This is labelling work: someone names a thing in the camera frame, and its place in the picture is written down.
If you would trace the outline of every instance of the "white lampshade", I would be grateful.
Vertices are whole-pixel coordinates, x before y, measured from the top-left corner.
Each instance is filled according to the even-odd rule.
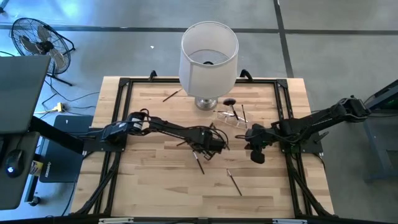
[[[199,22],[189,27],[181,41],[179,77],[183,89],[203,99],[227,94],[238,75],[238,49],[235,33],[224,24]]]

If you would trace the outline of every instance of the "silver lamp base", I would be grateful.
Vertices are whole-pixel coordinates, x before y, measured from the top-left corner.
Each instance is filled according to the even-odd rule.
[[[217,106],[218,99],[203,99],[195,97],[195,105],[201,110],[212,110]]]

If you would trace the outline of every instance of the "concrete floor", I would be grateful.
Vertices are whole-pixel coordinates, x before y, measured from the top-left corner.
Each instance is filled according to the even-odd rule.
[[[398,2],[393,0],[279,0],[286,29],[397,30]],[[272,0],[10,0],[0,24],[33,17],[51,25],[110,27],[188,27],[199,21],[218,21],[232,28],[277,29]],[[61,32],[77,48],[72,64],[60,78],[74,87],[55,83],[67,98],[99,91],[103,76],[178,74],[178,32]],[[239,69],[254,77],[286,77],[278,34],[237,34]],[[312,110],[332,105],[354,94],[366,99],[397,79],[396,35],[287,35],[294,77],[305,80]],[[0,30],[0,50],[17,54],[9,30]],[[39,102],[51,96],[44,86]],[[96,95],[73,102],[96,104]],[[49,106],[61,98],[53,98]],[[73,110],[93,114],[94,109]],[[55,114],[44,120],[50,124]],[[366,184],[375,160],[361,124],[342,123],[330,128],[323,140],[326,176],[337,215],[346,218],[398,222],[398,182]],[[60,215],[71,184],[39,184],[44,203],[1,211],[0,220]]]

